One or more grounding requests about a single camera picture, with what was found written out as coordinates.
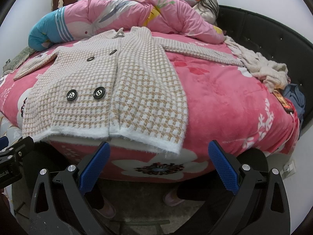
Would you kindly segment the beige white houndstooth coat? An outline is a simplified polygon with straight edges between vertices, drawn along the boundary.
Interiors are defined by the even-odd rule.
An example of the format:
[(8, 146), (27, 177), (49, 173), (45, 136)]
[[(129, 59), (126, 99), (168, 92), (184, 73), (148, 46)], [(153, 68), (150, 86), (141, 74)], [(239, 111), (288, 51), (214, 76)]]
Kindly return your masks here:
[(60, 46), (23, 64), (14, 77), (49, 65), (27, 97), (23, 135), (34, 141), (124, 138), (148, 151), (178, 154), (188, 123), (187, 97), (167, 52), (241, 65), (231, 54), (156, 38), (145, 27)]

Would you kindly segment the grey patterned mat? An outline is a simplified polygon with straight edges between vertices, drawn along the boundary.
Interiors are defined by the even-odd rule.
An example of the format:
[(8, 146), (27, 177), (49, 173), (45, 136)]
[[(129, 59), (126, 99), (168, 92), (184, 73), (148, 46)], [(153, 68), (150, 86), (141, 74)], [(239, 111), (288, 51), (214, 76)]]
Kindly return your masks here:
[(32, 54), (36, 51), (30, 47), (25, 47), (20, 51), (11, 61), (6, 63), (3, 67), (3, 76), (13, 73), (19, 68)]

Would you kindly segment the pink slipper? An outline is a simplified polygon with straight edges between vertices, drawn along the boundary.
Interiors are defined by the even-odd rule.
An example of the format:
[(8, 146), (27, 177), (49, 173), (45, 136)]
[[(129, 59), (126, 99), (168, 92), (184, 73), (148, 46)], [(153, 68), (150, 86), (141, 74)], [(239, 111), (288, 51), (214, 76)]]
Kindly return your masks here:
[(174, 190), (168, 192), (164, 197), (163, 197), (163, 202), (165, 203), (165, 205), (169, 206), (169, 207), (174, 207), (177, 206), (179, 204), (181, 204), (182, 202), (184, 202), (185, 200), (180, 199), (176, 192)]

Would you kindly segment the pink floral bed blanket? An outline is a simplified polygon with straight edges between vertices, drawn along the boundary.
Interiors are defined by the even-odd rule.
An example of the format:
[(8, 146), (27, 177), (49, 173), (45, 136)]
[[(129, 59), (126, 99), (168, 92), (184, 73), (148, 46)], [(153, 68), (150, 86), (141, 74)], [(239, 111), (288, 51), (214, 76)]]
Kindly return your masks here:
[[(175, 34), (151, 33), (156, 38), (192, 43), (232, 55), (224, 44), (210, 45)], [(72, 47), (77, 42), (38, 52), (26, 62), (41, 54), (51, 54), (60, 46)], [(167, 58), (187, 97), (188, 123), (178, 154), (148, 151), (143, 144), (124, 138), (98, 140), (52, 136), (40, 141), (50, 143), (74, 163), (106, 141), (110, 144), (111, 154), (101, 174), (103, 178), (156, 183), (183, 181), (211, 171), (213, 165), (207, 147), (212, 140), (218, 141), (233, 155), (252, 147), (266, 156), (275, 152), (287, 155), (293, 152), (300, 130), (297, 114), (285, 112), (274, 94), (244, 67), (175, 52), (167, 52)], [(48, 68), (49, 65), (44, 65), (15, 80), (19, 68), (1, 78), (1, 124), (17, 126), (16, 136), (26, 137), (22, 132), (23, 109), (32, 87)]]

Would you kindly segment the orange patterned package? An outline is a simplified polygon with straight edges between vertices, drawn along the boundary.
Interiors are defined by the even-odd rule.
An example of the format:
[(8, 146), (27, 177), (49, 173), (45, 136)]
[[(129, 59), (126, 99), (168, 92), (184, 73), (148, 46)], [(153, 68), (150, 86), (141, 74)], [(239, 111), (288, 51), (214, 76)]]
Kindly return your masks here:
[(273, 90), (273, 94), (274, 96), (277, 98), (277, 100), (280, 102), (280, 104), (282, 105), (282, 107), (284, 108), (285, 112), (289, 113), (289, 114), (293, 114), (293, 108), (291, 107), (291, 105), (288, 103), (288, 101), (286, 101), (286, 99), (284, 98), (284, 96), (282, 96), (281, 92), (279, 92), (279, 90), (274, 89)]

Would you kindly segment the blue cloth at bed edge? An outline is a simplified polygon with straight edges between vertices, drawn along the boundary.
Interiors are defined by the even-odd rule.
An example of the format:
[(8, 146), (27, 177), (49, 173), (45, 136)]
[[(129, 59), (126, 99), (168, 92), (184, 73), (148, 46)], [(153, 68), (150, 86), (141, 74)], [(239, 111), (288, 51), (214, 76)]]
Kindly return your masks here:
[(306, 107), (306, 98), (304, 94), (300, 91), (297, 84), (290, 83), (285, 87), (282, 95), (293, 103), (298, 114), (300, 127), (302, 127)]

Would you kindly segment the cream knitted garment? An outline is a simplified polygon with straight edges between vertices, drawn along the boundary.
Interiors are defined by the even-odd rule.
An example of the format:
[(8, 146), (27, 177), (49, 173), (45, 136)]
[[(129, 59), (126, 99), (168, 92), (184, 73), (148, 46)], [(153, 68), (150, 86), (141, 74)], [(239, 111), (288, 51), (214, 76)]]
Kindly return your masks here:
[(275, 89), (284, 90), (288, 85), (288, 67), (285, 63), (268, 60), (260, 52), (254, 52), (226, 36), (224, 43), (243, 63), (250, 74), (259, 79), (272, 93)]

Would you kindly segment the black tufted headboard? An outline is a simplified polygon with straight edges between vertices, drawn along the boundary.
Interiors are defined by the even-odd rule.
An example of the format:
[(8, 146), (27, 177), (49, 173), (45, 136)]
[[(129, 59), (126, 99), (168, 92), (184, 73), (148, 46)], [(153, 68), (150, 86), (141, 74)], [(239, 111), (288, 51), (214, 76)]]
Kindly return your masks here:
[(291, 82), (306, 98), (304, 134), (312, 126), (312, 42), (274, 19), (236, 7), (221, 5), (217, 22), (236, 43), (287, 65)]

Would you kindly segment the woman with long black hair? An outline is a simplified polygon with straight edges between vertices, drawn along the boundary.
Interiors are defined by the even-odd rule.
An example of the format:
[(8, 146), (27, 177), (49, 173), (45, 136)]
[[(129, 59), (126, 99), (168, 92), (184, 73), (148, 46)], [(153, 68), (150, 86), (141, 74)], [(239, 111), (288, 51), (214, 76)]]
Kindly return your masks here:
[(193, 9), (209, 24), (217, 26), (219, 4), (217, 0), (194, 0)]

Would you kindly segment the pink and blue duvet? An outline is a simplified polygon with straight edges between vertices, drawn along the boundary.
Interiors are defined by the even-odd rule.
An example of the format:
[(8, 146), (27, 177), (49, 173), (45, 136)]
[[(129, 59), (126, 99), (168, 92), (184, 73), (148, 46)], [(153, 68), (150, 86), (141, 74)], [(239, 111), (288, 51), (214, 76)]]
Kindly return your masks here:
[(43, 16), (31, 29), (28, 46), (41, 52), (56, 43), (132, 27), (181, 34), (210, 44), (224, 41), (223, 31), (184, 0), (80, 0)]

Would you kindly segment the white wall socket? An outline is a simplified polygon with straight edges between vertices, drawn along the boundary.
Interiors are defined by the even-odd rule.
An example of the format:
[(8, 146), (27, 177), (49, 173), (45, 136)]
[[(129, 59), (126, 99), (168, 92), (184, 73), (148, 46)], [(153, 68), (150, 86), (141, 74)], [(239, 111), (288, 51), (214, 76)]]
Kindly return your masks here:
[(281, 176), (283, 179), (286, 179), (296, 173), (296, 164), (294, 160), (290, 160), (283, 166)]

